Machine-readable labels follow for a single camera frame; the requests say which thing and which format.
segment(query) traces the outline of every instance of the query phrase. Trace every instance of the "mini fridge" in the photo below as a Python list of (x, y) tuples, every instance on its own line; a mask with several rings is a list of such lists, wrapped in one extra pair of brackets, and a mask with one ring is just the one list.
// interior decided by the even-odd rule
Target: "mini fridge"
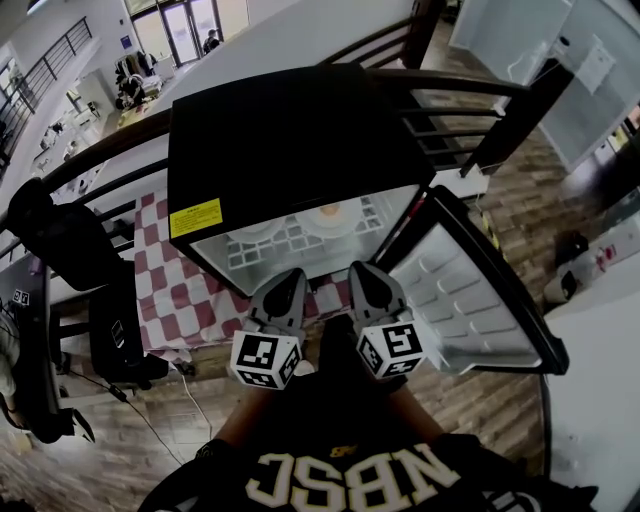
[(403, 286), (431, 362), (564, 373), (568, 357), (501, 255), (356, 65), (247, 78), (177, 100), (171, 243), (243, 297), (301, 268), (367, 261)]

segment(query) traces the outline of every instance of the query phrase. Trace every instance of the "chair backrest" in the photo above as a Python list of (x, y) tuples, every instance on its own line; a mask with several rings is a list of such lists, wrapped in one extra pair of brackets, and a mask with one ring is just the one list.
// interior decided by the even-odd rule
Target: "chair backrest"
[(96, 215), (79, 204), (53, 204), (38, 178), (15, 193), (7, 224), (32, 254), (76, 290), (108, 284), (122, 270), (122, 259)]

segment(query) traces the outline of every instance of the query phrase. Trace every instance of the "ceiling light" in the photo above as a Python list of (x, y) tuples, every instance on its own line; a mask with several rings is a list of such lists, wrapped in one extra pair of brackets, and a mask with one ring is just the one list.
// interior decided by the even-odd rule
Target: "ceiling light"
[(42, 7), (46, 2), (47, 0), (30, 0), (29, 8), (27, 9), (27, 15), (33, 14), (36, 11), (36, 9), (39, 9), (40, 7)]

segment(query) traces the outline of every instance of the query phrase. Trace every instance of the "red and white checkered cloth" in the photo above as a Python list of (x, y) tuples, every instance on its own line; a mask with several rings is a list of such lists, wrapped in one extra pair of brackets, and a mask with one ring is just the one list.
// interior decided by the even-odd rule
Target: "red and white checkered cloth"
[[(138, 200), (134, 260), (140, 334), (145, 351), (190, 361), (190, 349), (232, 340), (249, 301), (171, 245), (168, 217), (166, 189)], [(346, 272), (327, 276), (307, 296), (305, 325), (349, 309), (346, 277)]]

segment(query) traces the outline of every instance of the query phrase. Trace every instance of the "black fridge top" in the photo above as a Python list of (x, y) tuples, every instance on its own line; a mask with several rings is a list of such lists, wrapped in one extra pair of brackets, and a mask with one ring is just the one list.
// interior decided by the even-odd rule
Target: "black fridge top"
[(270, 73), (173, 104), (168, 200), (180, 242), (434, 175), (358, 65)]

